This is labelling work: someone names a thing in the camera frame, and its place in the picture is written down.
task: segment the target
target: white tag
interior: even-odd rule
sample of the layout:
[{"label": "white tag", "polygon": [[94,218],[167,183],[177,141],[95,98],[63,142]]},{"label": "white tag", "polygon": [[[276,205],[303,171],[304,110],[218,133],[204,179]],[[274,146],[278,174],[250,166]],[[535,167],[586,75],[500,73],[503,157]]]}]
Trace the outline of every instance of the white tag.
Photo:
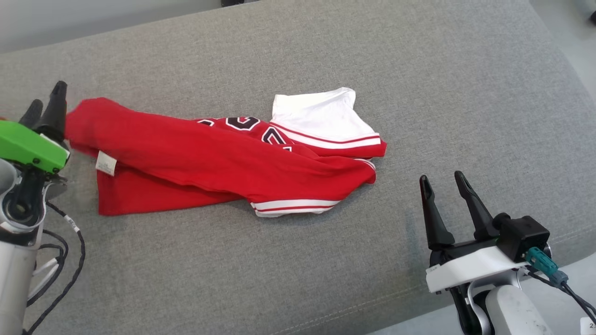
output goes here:
[{"label": "white tag", "polygon": [[79,231],[80,231],[79,227],[77,227],[77,225],[76,225],[76,223],[75,223],[75,220],[71,219],[71,218],[70,218],[70,216],[68,216],[68,215],[67,215],[67,216],[65,216],[65,217],[64,217],[64,219],[65,219],[65,220],[66,220],[68,223],[70,223],[70,226],[71,226],[71,227],[73,227],[73,229],[74,229],[74,232],[79,232]]},{"label": "white tag", "polygon": [[596,335],[596,324],[588,317],[579,320],[579,329],[582,335]]},{"label": "white tag", "polygon": [[97,155],[95,169],[114,177],[114,171],[116,170],[116,159],[106,155],[103,151],[100,151],[99,155]]}]

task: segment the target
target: gray cushion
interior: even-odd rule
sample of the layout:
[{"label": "gray cushion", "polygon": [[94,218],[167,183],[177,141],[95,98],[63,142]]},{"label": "gray cushion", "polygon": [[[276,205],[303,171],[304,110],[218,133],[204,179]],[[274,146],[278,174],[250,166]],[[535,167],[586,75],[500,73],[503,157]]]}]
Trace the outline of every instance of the gray cushion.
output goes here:
[{"label": "gray cushion", "polygon": [[[274,94],[347,86],[389,144],[374,185],[277,219],[245,201],[100,217],[94,162],[74,153],[56,202],[88,258],[40,334],[362,334],[444,306],[424,281],[423,173],[459,241],[473,227],[456,169],[493,214],[550,229],[560,264],[596,252],[594,103],[524,1],[263,1],[3,54],[0,74],[13,119],[59,79],[69,108],[265,120]],[[27,325],[77,263],[74,233],[47,224],[73,253]]]}]

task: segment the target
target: cable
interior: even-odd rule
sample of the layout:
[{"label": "cable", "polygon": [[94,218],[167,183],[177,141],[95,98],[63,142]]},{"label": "cable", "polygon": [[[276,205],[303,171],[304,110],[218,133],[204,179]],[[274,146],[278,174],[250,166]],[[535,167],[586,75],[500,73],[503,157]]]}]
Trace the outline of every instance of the cable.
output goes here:
[{"label": "cable", "polygon": [[60,251],[59,257],[64,256],[64,248],[62,248],[61,246],[59,246],[57,244],[52,244],[52,243],[42,244],[41,246],[39,246],[39,250],[41,250],[41,249],[58,249]]},{"label": "cable", "polygon": [[49,270],[49,272],[45,275],[45,277],[39,282],[39,284],[37,284],[37,286],[29,293],[30,297],[33,297],[34,295],[36,295],[39,291],[41,291],[41,289],[43,287],[45,287],[45,285],[47,285],[49,279],[56,273],[56,270],[58,270],[58,263],[55,262],[54,266],[52,267],[52,269]]},{"label": "cable", "polygon": [[62,236],[56,234],[55,232],[49,231],[47,229],[44,229],[43,233],[50,235],[51,237],[54,237],[56,240],[60,241],[60,243],[62,243],[62,245],[64,246],[64,249],[63,249],[64,251],[60,252],[61,261],[58,262],[58,268],[56,269],[56,272],[48,280],[48,282],[44,285],[44,287],[41,288],[41,290],[39,292],[37,292],[34,296],[32,296],[30,299],[27,300],[27,307],[34,304],[41,296],[43,296],[45,294],[45,292],[49,289],[49,287],[52,286],[52,284],[56,281],[56,279],[58,279],[58,276],[62,273],[62,269],[64,268],[66,256],[68,256],[68,254],[69,254],[69,245],[68,245],[68,243],[66,243],[66,240]]},{"label": "cable", "polygon": [[36,269],[33,272],[33,276],[37,276],[38,274],[40,274],[43,270],[49,268],[50,266],[54,266],[54,265],[58,265],[58,259],[57,258],[52,258],[50,259],[46,264],[43,264],[39,269]]},{"label": "cable", "polygon": [[[566,291],[565,289],[563,289],[563,288],[558,288],[558,287],[557,287],[555,284],[553,284],[553,283],[551,283],[550,281],[548,281],[548,280],[546,280],[546,279],[544,279],[544,278],[540,277],[539,275],[535,274],[534,272],[530,272],[530,271],[528,271],[528,270],[525,270],[525,272],[524,272],[524,273],[525,273],[526,275],[528,275],[528,276],[530,276],[530,277],[532,277],[532,278],[536,279],[536,280],[542,281],[544,284],[546,284],[546,285],[549,285],[550,287],[553,287],[553,288],[555,288],[555,289],[559,289],[559,290],[561,290],[563,293],[567,294],[567,295],[568,295],[568,296],[570,296],[570,297],[573,297],[573,296],[572,296],[572,295],[571,295],[571,294],[570,294],[568,291]],[[592,306],[592,305],[591,305],[589,302],[587,302],[587,301],[583,300],[583,299],[582,299],[580,296],[578,296],[578,298],[579,298],[579,299],[582,301],[582,303],[583,303],[584,305],[586,305],[586,307],[588,307],[589,309],[591,309],[591,310],[594,312],[594,314],[596,315],[596,308],[594,308],[594,306]]]},{"label": "cable", "polygon": [[70,288],[73,287],[73,285],[75,284],[77,278],[79,278],[79,274],[80,274],[81,270],[83,270],[83,264],[85,263],[85,240],[83,239],[83,234],[81,234],[79,227],[77,227],[77,225],[75,224],[75,222],[68,215],[66,215],[66,213],[62,212],[59,208],[57,208],[56,206],[54,206],[50,202],[46,202],[46,204],[48,205],[48,207],[50,207],[51,209],[53,209],[54,211],[56,211],[56,213],[60,214],[68,223],[70,223],[70,226],[74,229],[74,231],[76,232],[77,236],[79,237],[79,241],[80,241],[79,266],[74,271],[74,274],[73,274],[72,279],[70,280],[70,282],[68,284],[66,284],[66,286],[65,286],[64,290],[62,291],[62,293],[58,297],[56,297],[56,299],[54,299],[54,301],[51,303],[51,305],[39,316],[39,318],[37,319],[37,321],[35,321],[35,323],[31,326],[31,328],[29,328],[29,331],[28,331],[29,335],[33,334],[33,332],[35,331],[35,329],[37,329],[37,327],[41,324],[41,322],[44,321],[44,319],[48,316],[48,314],[52,310],[54,310],[54,308],[56,307],[56,305],[70,291]]},{"label": "cable", "polygon": [[575,292],[569,287],[569,285],[567,285],[566,282],[561,283],[561,286],[563,286],[563,289],[565,289],[565,291],[568,292],[568,294],[575,299],[575,301],[578,303],[578,305],[583,309],[584,312],[586,312],[586,314],[588,314],[588,316],[590,317],[590,319],[592,320],[592,322],[594,322],[594,324],[596,324],[596,315],[590,313],[588,307],[586,306],[586,304],[584,304],[584,300],[582,298],[580,298],[578,295],[575,294]]}]

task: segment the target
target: green bracket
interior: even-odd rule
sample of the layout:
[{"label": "green bracket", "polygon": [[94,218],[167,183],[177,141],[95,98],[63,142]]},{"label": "green bracket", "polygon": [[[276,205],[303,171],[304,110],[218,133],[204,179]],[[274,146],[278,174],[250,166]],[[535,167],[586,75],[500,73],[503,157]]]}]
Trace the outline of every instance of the green bracket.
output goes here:
[{"label": "green bracket", "polygon": [[49,173],[66,165],[69,152],[20,123],[0,120],[0,159],[31,164]]}]

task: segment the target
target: red fabric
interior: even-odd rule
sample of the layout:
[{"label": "red fabric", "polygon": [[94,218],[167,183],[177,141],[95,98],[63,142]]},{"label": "red fabric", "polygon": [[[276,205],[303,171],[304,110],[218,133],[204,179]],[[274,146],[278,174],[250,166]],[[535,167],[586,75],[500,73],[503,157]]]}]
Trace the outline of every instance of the red fabric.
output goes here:
[{"label": "red fabric", "polygon": [[140,113],[105,98],[81,102],[67,115],[66,138],[86,154],[97,156],[101,150],[118,161],[114,177],[97,173],[100,214],[182,209],[239,198],[252,203],[343,200],[375,180],[367,162],[320,157],[283,135],[285,144],[273,137],[273,145],[263,142],[270,125],[262,120],[250,131],[236,130],[226,119],[208,120],[214,125]]}]

